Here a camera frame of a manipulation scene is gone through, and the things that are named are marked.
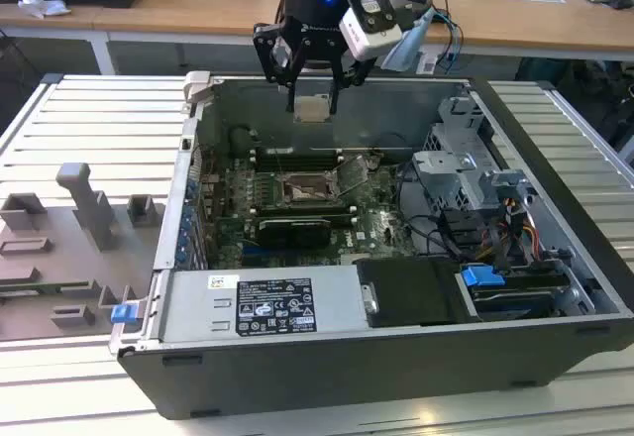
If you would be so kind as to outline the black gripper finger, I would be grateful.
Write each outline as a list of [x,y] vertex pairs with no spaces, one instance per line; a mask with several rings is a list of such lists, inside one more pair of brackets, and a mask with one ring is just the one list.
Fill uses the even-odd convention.
[[331,114],[336,114],[340,91],[351,86],[361,86],[365,83],[366,78],[370,74],[370,60],[355,60],[352,66],[347,70],[343,69],[342,57],[340,55],[331,54],[329,62],[332,69],[332,82],[329,92],[329,112]]
[[[293,112],[296,81],[303,67],[303,35],[297,22],[254,25],[253,43],[267,82],[287,88],[286,111]],[[274,49],[282,47],[286,63],[276,59]]]

